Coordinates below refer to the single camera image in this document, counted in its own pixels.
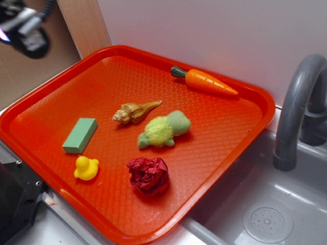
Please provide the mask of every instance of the yellow rubber duck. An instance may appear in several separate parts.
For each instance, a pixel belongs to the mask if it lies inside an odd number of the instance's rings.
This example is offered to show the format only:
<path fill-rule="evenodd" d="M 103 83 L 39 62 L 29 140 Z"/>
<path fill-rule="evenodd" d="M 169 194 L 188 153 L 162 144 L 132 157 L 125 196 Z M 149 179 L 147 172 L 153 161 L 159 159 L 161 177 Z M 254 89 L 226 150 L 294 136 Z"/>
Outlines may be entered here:
<path fill-rule="evenodd" d="M 98 173 L 99 161 L 97 159 L 88 159 L 87 157 L 80 156 L 76 160 L 76 170 L 74 172 L 75 178 L 81 180 L 91 180 Z"/>

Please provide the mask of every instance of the tray rim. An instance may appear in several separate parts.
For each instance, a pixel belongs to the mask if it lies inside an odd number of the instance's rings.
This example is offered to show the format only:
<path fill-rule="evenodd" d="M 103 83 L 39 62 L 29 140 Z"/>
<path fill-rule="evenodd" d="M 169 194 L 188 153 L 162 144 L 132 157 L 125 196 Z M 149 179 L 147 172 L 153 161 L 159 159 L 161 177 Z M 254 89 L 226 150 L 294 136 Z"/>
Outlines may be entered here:
<path fill-rule="evenodd" d="M 31 168 L 34 171 L 39 167 L 44 168 L 43 165 L 41 166 L 40 160 L 37 158 L 37 156 L 35 156 L 26 147 L 20 144 L 19 141 L 17 142 L 18 139 L 15 139 L 9 133 L 6 133 L 9 132 L 10 122 L 12 122 L 12 120 L 18 115 L 23 113 L 27 108 L 30 108 L 33 104 L 46 97 L 48 94 L 61 87 L 63 84 L 69 82 L 70 79 L 75 77 L 77 74 L 80 74 L 80 70 L 82 70 L 83 68 L 91 67 L 102 59 L 118 55 L 131 59 L 133 59 L 133 55 L 138 55 L 138 57 L 143 58 L 141 63 L 145 63 L 153 67 L 158 67 L 158 65 L 160 65 L 160 69 L 170 70 L 171 64 L 173 63 L 174 65 L 177 65 L 185 70 L 190 70 L 192 68 L 202 70 L 212 76 L 217 77 L 218 79 L 223 80 L 227 85 L 231 85 L 236 90 L 238 88 L 242 88 L 241 90 L 247 90 L 251 91 L 251 93 L 256 93 L 256 97 L 249 96 L 247 93 L 240 93 L 239 97 L 242 97 L 243 99 L 252 101 L 257 104 L 263 114 L 262 120 L 240 143 L 240 145 L 245 145 L 246 147 L 243 148 L 241 151 L 236 151 L 236 149 L 234 149 L 232 153 L 221 163 L 219 169 L 215 170 L 208 177 L 205 183 L 203 183 L 194 192 L 194 194 L 177 210 L 177 212 L 162 227 L 147 234 L 139 236 L 130 236 L 124 234 L 124 237 L 122 238 L 121 236 L 117 235 L 118 233 L 122 234 L 122 232 L 118 230 L 118 228 L 112 231 L 104 231 L 104 229 L 101 227 L 106 227 L 108 220 L 102 217 L 101 214 L 92 215 L 89 210 L 93 210 L 94 208 L 89 203 L 82 202 L 82 200 L 75 198 L 78 197 L 79 194 L 74 193 L 74 190 L 70 190 L 70 192 L 65 191 L 65 189 L 69 189 L 69 186 L 66 186 L 63 189 L 62 183 L 58 183 L 59 181 L 55 180 L 55 176 L 52 173 L 52 170 L 48 171 L 46 179 L 50 180 L 48 181 L 49 186 L 53 188 L 56 192 L 58 192 L 73 208 L 75 208 L 79 213 L 81 213 L 84 218 L 86 218 L 96 229 L 98 229 L 102 234 L 104 234 L 107 239 L 113 242 L 117 242 L 119 244 L 149 243 L 160 238 L 164 234 L 171 231 L 176 225 L 178 225 L 178 223 L 187 215 L 191 208 L 196 205 L 200 198 L 208 192 L 210 187 L 212 187 L 219 180 L 219 178 L 229 169 L 229 167 L 232 166 L 232 163 L 258 137 L 258 135 L 265 129 L 265 127 L 272 121 L 274 117 L 275 102 L 268 92 L 255 85 L 251 85 L 233 78 L 229 78 L 224 75 L 220 75 L 201 68 L 177 62 L 132 47 L 117 45 L 100 49 L 99 51 L 89 55 L 85 59 L 77 62 L 75 65 L 53 77 L 37 89 L 33 90 L 32 92 L 12 104 L 7 110 L 3 112 L 2 115 L 0 115 L 0 138 L 25 162 L 33 162 L 34 167 L 31 166 Z"/>

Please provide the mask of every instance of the seashell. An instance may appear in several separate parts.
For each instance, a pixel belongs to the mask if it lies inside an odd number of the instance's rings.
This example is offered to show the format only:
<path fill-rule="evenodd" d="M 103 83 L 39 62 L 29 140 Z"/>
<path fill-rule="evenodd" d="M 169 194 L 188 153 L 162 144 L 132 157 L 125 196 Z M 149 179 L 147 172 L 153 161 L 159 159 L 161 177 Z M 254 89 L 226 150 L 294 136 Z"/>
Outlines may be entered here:
<path fill-rule="evenodd" d="M 161 103 L 162 101 L 150 102 L 143 105 L 137 103 L 123 104 L 121 109 L 115 113 L 112 120 L 123 124 L 127 124 L 130 121 L 136 124 L 142 121 L 152 109 L 160 106 Z"/>

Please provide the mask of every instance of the sink basin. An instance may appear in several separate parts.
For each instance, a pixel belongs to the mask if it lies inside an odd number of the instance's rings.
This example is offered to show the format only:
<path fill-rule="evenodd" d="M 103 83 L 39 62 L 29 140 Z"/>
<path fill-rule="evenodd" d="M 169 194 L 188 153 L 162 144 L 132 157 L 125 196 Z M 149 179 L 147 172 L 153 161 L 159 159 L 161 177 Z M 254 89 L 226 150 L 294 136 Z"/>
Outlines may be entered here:
<path fill-rule="evenodd" d="M 326 152 L 299 143 L 296 168 L 282 172 L 272 163 L 274 141 L 264 131 L 189 218 L 226 244 L 327 244 Z"/>

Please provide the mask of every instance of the plush turtle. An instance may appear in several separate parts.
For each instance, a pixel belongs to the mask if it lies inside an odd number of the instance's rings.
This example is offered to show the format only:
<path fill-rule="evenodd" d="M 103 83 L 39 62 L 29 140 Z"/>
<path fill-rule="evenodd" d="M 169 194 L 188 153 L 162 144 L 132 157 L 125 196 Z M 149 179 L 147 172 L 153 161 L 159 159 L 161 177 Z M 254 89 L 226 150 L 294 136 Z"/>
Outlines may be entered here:
<path fill-rule="evenodd" d="M 163 147 L 175 145 L 174 136 L 186 133 L 191 127 L 190 120 L 181 111 L 173 111 L 167 116 L 159 116 L 151 120 L 145 132 L 138 137 L 138 147 L 149 145 Z"/>

